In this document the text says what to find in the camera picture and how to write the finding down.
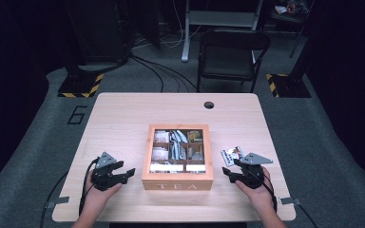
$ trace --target chair backrest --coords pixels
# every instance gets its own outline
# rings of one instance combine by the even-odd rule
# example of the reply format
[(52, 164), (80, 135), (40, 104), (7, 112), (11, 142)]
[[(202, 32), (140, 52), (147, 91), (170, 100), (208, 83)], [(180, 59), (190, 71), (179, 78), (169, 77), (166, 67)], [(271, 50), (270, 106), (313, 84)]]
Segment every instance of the chair backrest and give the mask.
[(201, 47), (215, 46), (226, 48), (267, 50), (271, 45), (269, 37), (261, 31), (236, 28), (214, 28), (201, 38)]

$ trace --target yellow and black hazard tape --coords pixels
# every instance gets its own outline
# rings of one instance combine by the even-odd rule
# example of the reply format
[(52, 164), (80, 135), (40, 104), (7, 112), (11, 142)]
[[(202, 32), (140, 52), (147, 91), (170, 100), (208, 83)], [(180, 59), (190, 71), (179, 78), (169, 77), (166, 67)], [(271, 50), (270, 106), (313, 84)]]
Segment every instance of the yellow and black hazard tape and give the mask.
[(93, 97), (96, 94), (97, 89), (99, 89), (100, 82), (102, 81), (104, 74), (97, 76), (93, 87), (87, 93), (58, 93), (58, 97), (68, 97), (68, 98), (78, 98), (78, 97)]
[(274, 97), (279, 97), (277, 86), (274, 83), (273, 77), (287, 77), (287, 74), (266, 74), (266, 80), (268, 80), (269, 88), (271, 89), (272, 95)]

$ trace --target wooden tea box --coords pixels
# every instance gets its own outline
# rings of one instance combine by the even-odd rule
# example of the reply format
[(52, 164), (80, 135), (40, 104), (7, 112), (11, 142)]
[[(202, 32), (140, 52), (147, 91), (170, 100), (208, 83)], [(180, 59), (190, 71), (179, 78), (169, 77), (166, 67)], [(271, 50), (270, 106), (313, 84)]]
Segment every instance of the wooden tea box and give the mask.
[(151, 124), (142, 182), (145, 190), (210, 190), (212, 153), (207, 124)]

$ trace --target hole in table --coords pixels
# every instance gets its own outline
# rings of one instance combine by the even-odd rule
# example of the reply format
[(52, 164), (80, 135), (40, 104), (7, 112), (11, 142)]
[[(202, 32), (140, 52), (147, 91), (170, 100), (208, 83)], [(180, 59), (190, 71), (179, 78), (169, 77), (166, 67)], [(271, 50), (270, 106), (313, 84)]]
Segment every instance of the hole in table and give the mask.
[(215, 107), (215, 104), (213, 104), (213, 102), (205, 102), (203, 106), (205, 106), (207, 109), (212, 109)]

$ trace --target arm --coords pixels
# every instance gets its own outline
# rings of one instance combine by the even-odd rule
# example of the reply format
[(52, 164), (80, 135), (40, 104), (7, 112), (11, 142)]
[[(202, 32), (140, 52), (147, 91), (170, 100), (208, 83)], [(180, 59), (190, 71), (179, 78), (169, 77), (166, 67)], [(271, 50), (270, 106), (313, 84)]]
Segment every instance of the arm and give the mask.
[[(269, 182), (269, 172), (264, 167), (262, 167), (262, 170), (265, 177), (267, 177), (267, 179), (265, 178), (264, 182), (269, 188), (271, 188), (271, 183)], [(237, 180), (235, 184), (248, 197), (265, 228), (286, 227), (286, 225), (283, 223), (283, 221), (274, 210), (271, 194), (268, 192), (268, 190), (266, 190), (263, 185), (257, 189), (251, 189), (239, 180)]]
[(111, 188), (108, 188), (104, 192), (91, 187), (92, 183), (90, 181), (92, 172), (89, 173), (86, 182), (86, 201), (83, 208), (82, 214), (73, 224), (72, 228), (90, 228), (93, 227), (94, 222), (103, 212), (106, 207), (108, 200), (117, 193), (123, 186), (117, 183)]

